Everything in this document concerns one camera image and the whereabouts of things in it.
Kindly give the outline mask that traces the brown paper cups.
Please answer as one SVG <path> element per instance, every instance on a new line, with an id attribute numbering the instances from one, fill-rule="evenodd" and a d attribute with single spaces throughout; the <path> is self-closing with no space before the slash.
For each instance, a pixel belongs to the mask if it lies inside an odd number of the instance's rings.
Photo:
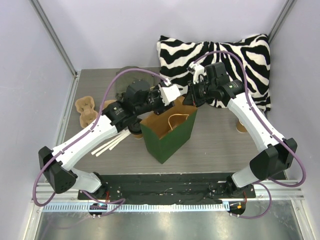
<path id="1" fill-rule="evenodd" d="M 236 130 L 239 132 L 239 133 L 247 133 L 247 129 L 245 128 L 245 126 L 243 125 L 243 123 L 238 120 L 237 123 L 236 123 Z"/>

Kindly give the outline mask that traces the brown pulp cup carrier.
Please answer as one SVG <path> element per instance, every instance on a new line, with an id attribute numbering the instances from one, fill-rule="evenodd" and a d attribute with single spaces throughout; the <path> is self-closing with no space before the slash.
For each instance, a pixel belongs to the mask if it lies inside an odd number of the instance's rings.
<path id="1" fill-rule="evenodd" d="M 84 96 L 75 101 L 76 111 L 80 114 L 80 126 L 84 129 L 90 125 L 98 116 L 95 111 L 95 102 L 92 96 Z"/>
<path id="2" fill-rule="evenodd" d="M 116 100 L 114 100 L 114 99 L 111 99 L 111 100 L 106 100 L 104 103 L 103 103 L 103 110 L 105 109 L 105 108 L 107 108 L 110 104 L 112 104 L 112 103 L 114 103 L 114 102 L 116 102 Z"/>

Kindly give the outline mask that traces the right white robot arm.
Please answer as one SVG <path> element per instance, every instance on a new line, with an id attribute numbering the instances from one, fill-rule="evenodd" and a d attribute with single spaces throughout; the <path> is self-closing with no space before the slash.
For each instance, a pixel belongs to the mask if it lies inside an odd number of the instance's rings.
<path id="1" fill-rule="evenodd" d="M 292 165 L 297 142 L 274 129 L 251 96 L 246 95 L 242 81 L 230 81 L 222 62 L 207 66 L 192 62 L 188 71 L 193 79 L 187 83 L 183 104 L 200 107 L 208 100 L 222 102 L 244 125 L 259 152 L 244 169 L 227 177 L 223 193 L 236 198 L 252 183 L 273 177 Z"/>

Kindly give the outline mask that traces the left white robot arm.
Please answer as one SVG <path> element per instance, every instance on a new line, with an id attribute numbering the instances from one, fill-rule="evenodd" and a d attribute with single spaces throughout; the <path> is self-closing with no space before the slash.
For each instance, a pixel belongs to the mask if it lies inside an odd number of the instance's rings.
<path id="1" fill-rule="evenodd" d="M 38 152 L 40 168 L 54 192 L 62 194 L 69 189 L 88 192 L 100 200 L 107 192 L 107 184 L 96 172 L 75 169 L 75 164 L 98 144 L 116 136 L 137 121 L 144 113 L 160 115 L 174 106 L 180 96 L 175 84 L 160 83 L 151 88 L 144 80 L 131 83 L 123 99 L 110 103 L 101 116 L 90 125 L 53 149 L 44 146 Z"/>

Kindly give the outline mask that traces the brown paper coffee cup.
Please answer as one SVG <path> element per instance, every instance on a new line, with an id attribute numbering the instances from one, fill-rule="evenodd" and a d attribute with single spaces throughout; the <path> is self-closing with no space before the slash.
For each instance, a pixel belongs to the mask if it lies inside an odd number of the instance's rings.
<path id="1" fill-rule="evenodd" d="M 142 139 L 143 138 L 142 132 L 134 133 L 132 135 L 134 136 L 135 139 Z"/>

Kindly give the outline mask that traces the green paper gift bag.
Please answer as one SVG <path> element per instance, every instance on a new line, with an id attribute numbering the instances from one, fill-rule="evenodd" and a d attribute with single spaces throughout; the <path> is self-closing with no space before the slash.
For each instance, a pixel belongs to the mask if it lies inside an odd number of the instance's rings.
<path id="1" fill-rule="evenodd" d="M 154 113 L 140 122 L 147 151 L 164 164 L 191 137 L 197 107 L 184 105 L 180 96 L 174 106 L 160 115 Z"/>

